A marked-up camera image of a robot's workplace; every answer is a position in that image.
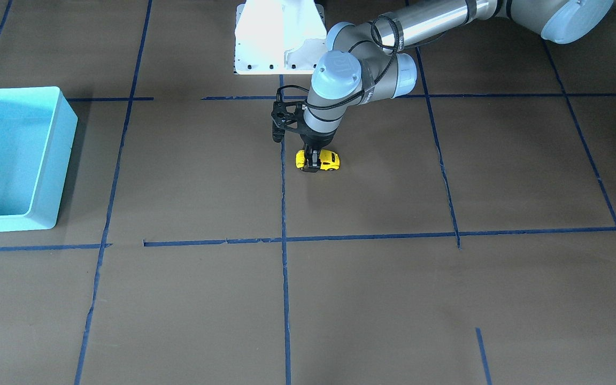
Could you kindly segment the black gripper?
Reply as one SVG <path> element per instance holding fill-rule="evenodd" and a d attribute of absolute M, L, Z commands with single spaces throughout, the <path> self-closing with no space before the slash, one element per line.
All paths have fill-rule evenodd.
<path fill-rule="evenodd" d="M 303 149 L 305 150 L 305 172 L 317 173 L 320 170 L 320 150 L 328 146 L 334 136 L 335 132 L 302 134 Z"/>

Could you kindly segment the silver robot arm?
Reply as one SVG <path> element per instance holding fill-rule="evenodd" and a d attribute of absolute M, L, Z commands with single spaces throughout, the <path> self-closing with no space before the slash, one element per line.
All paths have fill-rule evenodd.
<path fill-rule="evenodd" d="M 475 20 L 503 17 L 546 41 L 568 44 L 588 34 L 611 9 L 611 1 L 420 1 L 361 25 L 340 22 L 327 34 L 327 53 L 311 76 L 306 103 L 296 110 L 304 146 L 296 166 L 305 172 L 334 171 L 332 141 L 350 106 L 396 98 L 418 78 L 414 45 Z"/>

